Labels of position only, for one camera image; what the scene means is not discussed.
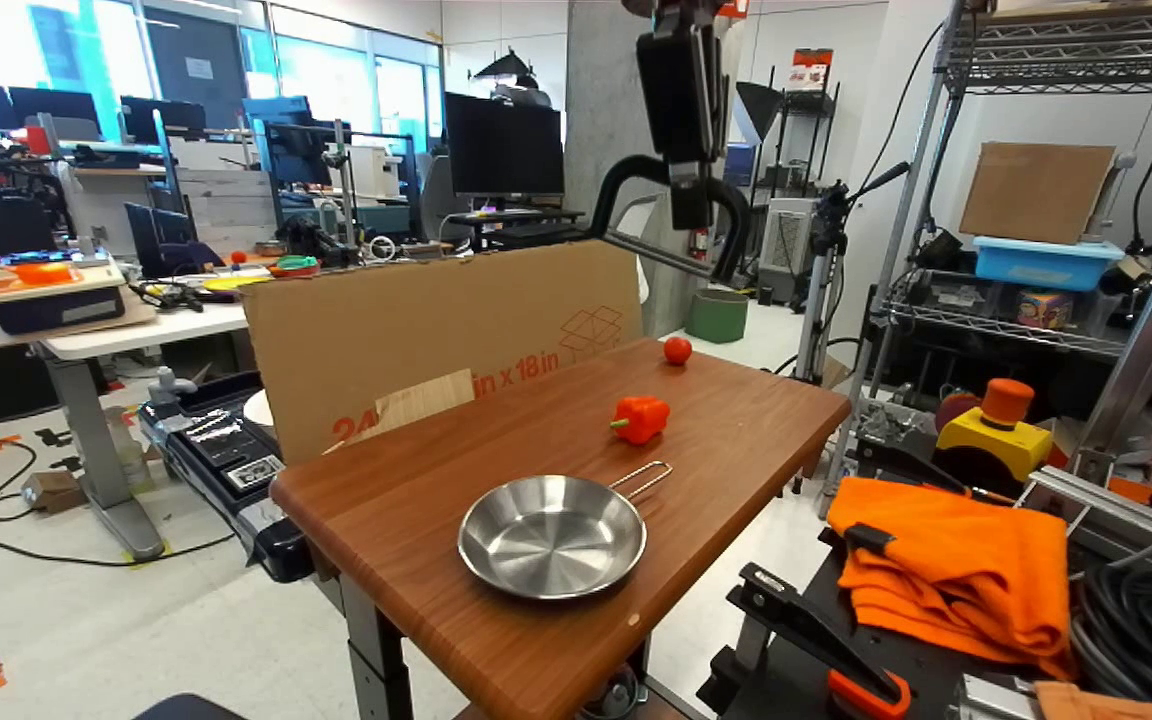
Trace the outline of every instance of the metal bowl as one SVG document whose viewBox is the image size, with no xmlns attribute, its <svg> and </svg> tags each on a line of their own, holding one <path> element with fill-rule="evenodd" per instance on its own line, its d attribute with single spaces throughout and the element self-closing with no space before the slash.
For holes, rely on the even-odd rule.
<svg viewBox="0 0 1152 720">
<path fill-rule="evenodd" d="M 462 561 L 483 584 L 524 599 L 579 599 L 623 581 L 647 526 L 610 484 L 524 475 L 481 497 L 457 536 Z"/>
</svg>

